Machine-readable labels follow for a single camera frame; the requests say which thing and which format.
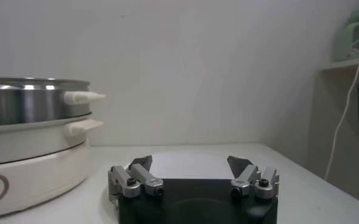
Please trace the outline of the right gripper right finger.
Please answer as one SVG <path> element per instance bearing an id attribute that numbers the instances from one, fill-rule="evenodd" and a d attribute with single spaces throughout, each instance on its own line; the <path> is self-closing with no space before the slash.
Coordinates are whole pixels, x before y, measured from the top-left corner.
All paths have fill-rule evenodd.
<path id="1" fill-rule="evenodd" d="M 279 195 L 279 174 L 273 167 L 266 167 L 263 172 L 248 159 L 228 156 L 227 162 L 234 179 L 230 181 L 231 194 L 235 198 L 254 194 L 262 200 L 270 200 Z"/>

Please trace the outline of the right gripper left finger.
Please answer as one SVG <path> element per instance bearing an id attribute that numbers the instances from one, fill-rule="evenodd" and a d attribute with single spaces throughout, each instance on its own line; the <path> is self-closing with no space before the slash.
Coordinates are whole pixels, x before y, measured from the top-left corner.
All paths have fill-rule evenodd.
<path id="1" fill-rule="evenodd" d="M 123 166 L 112 166 L 108 171 L 108 197 L 122 195 L 126 198 L 136 198 L 141 190 L 148 195 L 161 197 L 164 194 L 164 184 L 161 178 L 153 176 L 150 168 L 152 156 L 135 158 L 125 169 Z"/>

